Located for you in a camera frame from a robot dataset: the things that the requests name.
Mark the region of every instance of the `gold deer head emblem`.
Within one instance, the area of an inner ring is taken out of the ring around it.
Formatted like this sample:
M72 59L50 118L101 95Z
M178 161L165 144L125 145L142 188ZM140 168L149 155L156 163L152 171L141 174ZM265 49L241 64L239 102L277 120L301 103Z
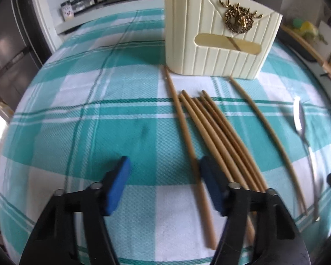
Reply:
M223 17L223 20L227 28L233 33L247 33L253 26L253 18L262 18L262 14L257 16L257 11L250 13L250 8L240 7L239 3L234 6L231 5L229 1L227 1L226 5L220 0L220 4L223 7L229 8Z

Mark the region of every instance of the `bamboo stick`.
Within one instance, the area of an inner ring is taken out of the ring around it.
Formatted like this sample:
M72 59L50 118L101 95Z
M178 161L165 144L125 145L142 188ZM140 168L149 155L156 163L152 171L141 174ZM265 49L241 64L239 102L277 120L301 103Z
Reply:
M223 145L221 139L216 134L215 130L213 129L213 127L211 126L211 124L209 123L209 121L206 119L206 117L204 116L204 114L198 108L198 106L196 105L196 103L187 94L187 92L184 91L184 90L182 90L181 93L184 95L185 99L190 104L191 108L194 110L194 112L196 113L197 117L200 119L200 122L205 127L205 129L207 130L207 132L210 135L212 141L214 142L217 150L219 151L219 153L221 154L221 156L222 156L225 164L227 165L230 174L233 176L234 181L235 182L238 182L245 189L249 189L249 186L247 185L247 183L246 183L244 177L242 176L242 174L240 173L240 171L239 171L237 165L235 164L233 158L230 156L228 150Z
M217 107L211 97L205 91L202 91L202 93L204 94L205 98L200 97L200 99L204 103L206 109L211 113L212 117L216 120L224 134L228 137L233 147L236 149L246 168L251 172L252 177L260 188L260 191L265 192L265 190L268 188L265 179L261 175L261 171L256 162L253 160L250 152L246 148L246 145L242 142L235 129L232 127L230 122Z
M196 103L197 107L201 110L202 114L206 117L207 121L210 123L212 128L215 130L216 134L222 141L223 145L228 149L229 154L232 156L233 160L238 166L238 169L240 170L241 174L244 176L249 188L254 191L264 192L262 191L262 189L259 188L259 185L256 184L251 173L248 171L245 164L241 160L239 154L235 151L233 145L230 143L230 141L223 133L221 128L218 126L218 124L215 122L213 117L208 113L208 111L205 109L205 107L202 105L202 103L200 103L198 99L194 98L193 100Z
M218 163L219 167L221 168L221 170L226 175L228 181L233 182L234 179L233 179L231 173L229 172L228 167L226 166L225 162L223 161L220 152L216 148L216 145L214 144L214 142L212 141L210 135L206 131L206 128L203 126L200 119L197 117L195 111L192 109L192 107L190 106L190 104L188 103L188 101L186 100L184 95L180 94L179 98L182 101L183 105L186 107L186 110L188 111L190 117L194 121L195 126L199 130L199 132L200 132L207 148L209 149L209 151L213 155L213 157L216 160L216 162ZM248 217L248 221L247 221L246 226L247 226L247 237L248 237L249 243L253 244L255 229L254 229L253 223L251 222L251 219L249 217Z
M200 178L200 170L199 170L198 161L196 158L195 149L191 142L191 137L190 137L189 129L186 124L185 115L181 108L174 84L171 80L170 74L166 67L164 67L164 71L166 73L168 86L170 89L171 96L173 98L175 109L177 111L180 128L181 128L181 131L183 134L183 138L184 138L185 145L186 145L189 159L190 159L191 168L192 168L193 175L194 175L195 181L196 181L196 189L197 189L196 190L196 200L197 200L198 207L200 208L201 220L202 220L202 224L204 227L204 233L205 233L205 236L207 239L207 246L209 248L215 250L217 247L217 238L216 238L216 234L214 231L212 216L211 216L210 207L209 207L209 204L207 201L204 184L201 182L201 178Z
M256 112L256 114L258 115L259 119L261 120L261 122L264 124L266 130L268 131L268 133L270 134L271 138L273 139L274 143L276 144L278 151L281 154L281 157L283 158L284 163L286 164L286 167L288 169L288 171L290 172L290 177L292 178L293 184L295 186L295 189L297 191L297 194L300 198L300 202L301 205L303 207L303 210L305 212L305 214L308 214L307 211L307 207L306 207L306 202L304 199L304 195L303 195L303 191L300 187L297 175L294 171L293 165L290 162L290 158L288 156L288 154L286 153L280 139L278 138L278 136L276 135L275 131L273 130L273 128L271 127L270 123L268 122L268 120L265 118L265 116L263 115L263 113L260 111L260 109L257 107L257 105L255 104L255 102L251 99L251 97L246 93L246 91L232 78L229 78L230 82L232 83L232 85L236 88L236 90L246 99L246 101L248 102L248 104L253 108L253 110Z

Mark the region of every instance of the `cream napkin holder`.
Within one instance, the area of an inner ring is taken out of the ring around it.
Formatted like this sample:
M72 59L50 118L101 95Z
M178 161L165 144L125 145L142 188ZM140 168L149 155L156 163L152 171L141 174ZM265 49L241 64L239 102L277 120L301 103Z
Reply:
M164 3L166 64L173 72L189 76L254 79L282 19L281 14L252 0L164 0ZM244 11L249 8L250 13L256 11L252 25L250 19L243 21L242 17L249 13ZM226 12L233 10L231 13L237 14L236 9L240 15L226 19ZM238 29L244 32L245 25L251 26L246 33L233 32Z

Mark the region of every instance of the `teal and white checkered tablecloth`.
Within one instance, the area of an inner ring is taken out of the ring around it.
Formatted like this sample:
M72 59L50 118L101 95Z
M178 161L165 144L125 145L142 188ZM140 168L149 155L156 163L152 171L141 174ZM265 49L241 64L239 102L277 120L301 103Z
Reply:
M140 10L84 24L39 71L11 121L0 160L0 223L10 257L18 263L25 243L54 190L85 189L122 155L132 174L116 212L105 219L123 264L206 264L190 164L162 73L163 9ZM275 42L255 80L238 80L283 143L303 186L303 216L275 146L247 103L222 77L173 74L177 90L206 90L225 112L267 183L277 189L310 252L331 228L331 105L292 52ZM321 221L312 223L313 192L308 159L293 126L299 95L321 185ZM207 154L188 119L198 158ZM218 237L224 217L213 210ZM77 215L81 261L89 263ZM248 259L249 247L241 262Z

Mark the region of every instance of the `metal spoon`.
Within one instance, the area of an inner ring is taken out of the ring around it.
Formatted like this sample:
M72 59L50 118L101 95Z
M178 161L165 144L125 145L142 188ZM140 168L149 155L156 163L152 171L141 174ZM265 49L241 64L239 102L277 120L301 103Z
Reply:
M302 142L304 143L305 150L308 151L309 161L310 161L310 169L311 169L311 175L313 179L313 190L314 190L314 221L320 220L320 214L319 214L319 196L316 186L316 180L317 180L317 172L316 172L316 164L315 159L313 159L313 151L309 145L308 140L305 136L305 115L303 106L300 102L300 97L296 96L294 98L293 103L293 117L294 117L294 125L295 129L299 135L299 137L302 139Z

